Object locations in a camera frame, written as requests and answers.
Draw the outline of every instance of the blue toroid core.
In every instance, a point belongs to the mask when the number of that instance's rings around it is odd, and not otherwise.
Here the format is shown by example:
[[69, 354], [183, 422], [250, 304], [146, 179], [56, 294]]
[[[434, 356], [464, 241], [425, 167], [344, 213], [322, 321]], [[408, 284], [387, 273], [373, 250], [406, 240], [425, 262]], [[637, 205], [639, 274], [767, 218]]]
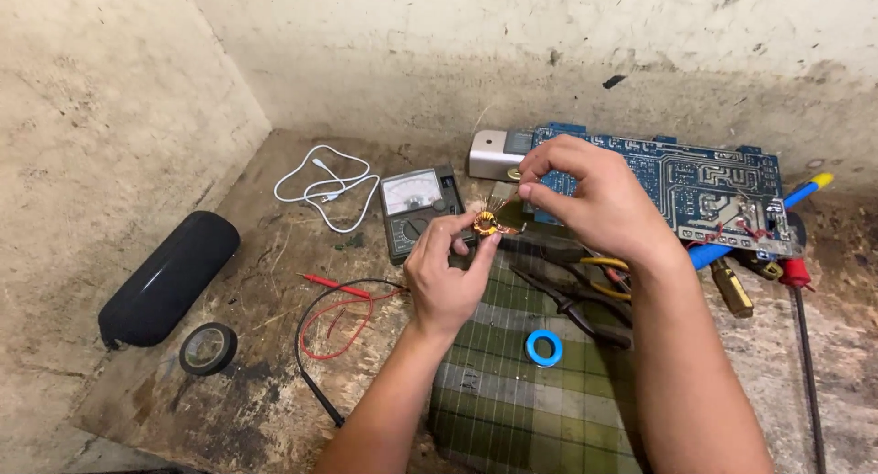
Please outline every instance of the blue toroid core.
[[[536, 353], [536, 349], [534, 349], [534, 344], [536, 344], [536, 341], [540, 339], [547, 341], [551, 346], [551, 356], [543, 357]], [[553, 334], [548, 330], [536, 330], [533, 334], [528, 336], [528, 339], [524, 342], [524, 351], [528, 354], [528, 357], [530, 357], [530, 359], [539, 367], [551, 367], [556, 365], [558, 361], [561, 361], [561, 355], [564, 354], [564, 348], [561, 345], [561, 339], [559, 339], [556, 334]]]

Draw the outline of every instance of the black speaker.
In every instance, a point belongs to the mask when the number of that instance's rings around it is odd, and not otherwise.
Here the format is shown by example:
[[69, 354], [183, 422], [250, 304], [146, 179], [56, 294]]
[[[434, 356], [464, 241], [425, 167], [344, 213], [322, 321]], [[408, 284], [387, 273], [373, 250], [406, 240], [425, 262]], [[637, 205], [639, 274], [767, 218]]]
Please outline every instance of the black speaker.
[[192, 212], [122, 284], [97, 315], [101, 339], [148, 347], [164, 341], [241, 244], [225, 218]]

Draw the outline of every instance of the concrete wall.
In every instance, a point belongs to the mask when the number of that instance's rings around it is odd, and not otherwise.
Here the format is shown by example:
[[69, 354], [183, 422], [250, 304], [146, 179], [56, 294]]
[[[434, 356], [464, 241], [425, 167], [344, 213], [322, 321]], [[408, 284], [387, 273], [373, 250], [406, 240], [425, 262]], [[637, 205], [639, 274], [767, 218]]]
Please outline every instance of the concrete wall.
[[878, 172], [878, 0], [195, 1], [276, 127], [441, 143], [554, 119], [762, 145], [840, 191]]
[[191, 0], [0, 0], [0, 46], [0, 472], [153, 463], [64, 421], [96, 313], [269, 123]]

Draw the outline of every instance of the metal rod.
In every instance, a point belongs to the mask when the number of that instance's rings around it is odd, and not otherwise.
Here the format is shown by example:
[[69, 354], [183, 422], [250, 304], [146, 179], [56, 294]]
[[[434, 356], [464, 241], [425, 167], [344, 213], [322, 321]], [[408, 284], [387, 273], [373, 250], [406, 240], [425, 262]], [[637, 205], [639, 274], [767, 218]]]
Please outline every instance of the metal rod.
[[794, 287], [796, 314], [799, 320], [799, 337], [802, 339], [802, 360], [805, 371], [805, 385], [808, 388], [808, 405], [811, 413], [811, 430], [814, 435], [814, 453], [818, 460], [818, 474], [826, 474], [826, 454], [824, 452], [823, 429], [820, 427], [820, 408], [818, 406], [818, 387], [814, 381], [814, 362], [811, 359], [811, 344], [808, 341], [808, 323], [805, 322], [805, 305], [802, 301], [802, 288]]

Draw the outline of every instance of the multimeter knob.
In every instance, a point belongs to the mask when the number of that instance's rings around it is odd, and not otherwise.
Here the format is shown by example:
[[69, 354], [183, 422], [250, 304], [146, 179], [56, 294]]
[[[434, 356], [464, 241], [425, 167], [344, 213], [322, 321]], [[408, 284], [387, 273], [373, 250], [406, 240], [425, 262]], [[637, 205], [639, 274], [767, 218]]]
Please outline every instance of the multimeter knob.
[[427, 221], [423, 218], [412, 218], [402, 227], [402, 235], [412, 241], [417, 241], [421, 233], [427, 229]]

